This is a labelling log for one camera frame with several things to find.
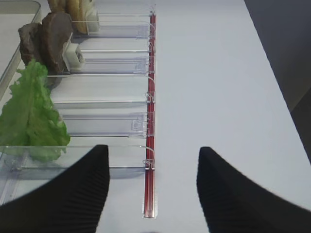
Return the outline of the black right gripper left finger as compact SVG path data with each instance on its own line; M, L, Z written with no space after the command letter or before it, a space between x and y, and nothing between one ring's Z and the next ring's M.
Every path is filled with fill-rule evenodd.
M110 183L107 145L96 145L41 187L0 208L2 233L94 233Z

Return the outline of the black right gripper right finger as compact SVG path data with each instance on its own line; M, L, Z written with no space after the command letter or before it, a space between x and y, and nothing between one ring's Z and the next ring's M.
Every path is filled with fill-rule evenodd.
M309 233L311 213L256 184L210 147L199 151L197 193L211 233Z

